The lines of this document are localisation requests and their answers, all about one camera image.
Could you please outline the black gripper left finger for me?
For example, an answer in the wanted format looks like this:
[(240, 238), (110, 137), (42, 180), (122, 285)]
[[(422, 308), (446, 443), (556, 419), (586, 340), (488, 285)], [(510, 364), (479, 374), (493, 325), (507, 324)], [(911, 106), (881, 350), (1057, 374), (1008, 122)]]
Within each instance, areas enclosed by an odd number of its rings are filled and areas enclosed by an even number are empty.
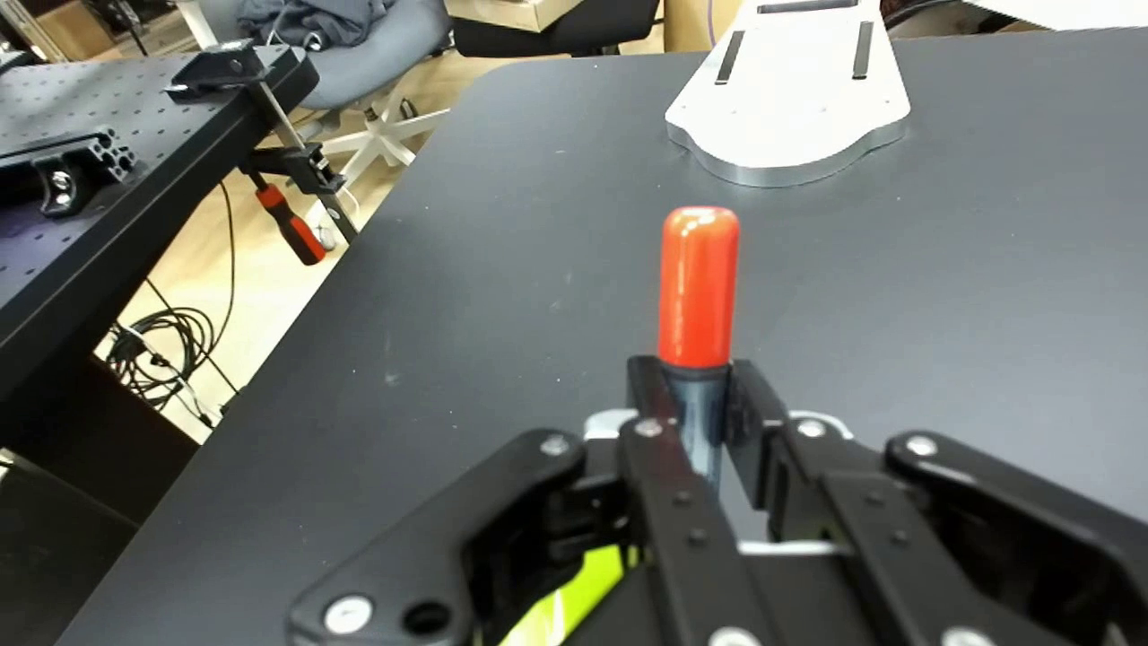
[(760, 369), (629, 363), (634, 415), (610, 436), (534, 425), (501, 442), (306, 584), (289, 646), (497, 646), (595, 550), (619, 581), (569, 646), (763, 646), (774, 622), (720, 509), (753, 485), (777, 397)]

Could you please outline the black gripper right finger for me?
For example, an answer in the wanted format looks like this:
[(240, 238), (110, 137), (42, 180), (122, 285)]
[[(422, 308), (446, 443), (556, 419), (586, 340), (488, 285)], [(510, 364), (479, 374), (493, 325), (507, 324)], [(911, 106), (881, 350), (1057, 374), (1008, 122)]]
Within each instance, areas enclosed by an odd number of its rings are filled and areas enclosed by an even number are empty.
[(768, 538), (826, 541), (881, 646), (1148, 646), (1145, 521), (939, 429), (867, 449), (753, 363), (726, 406)]

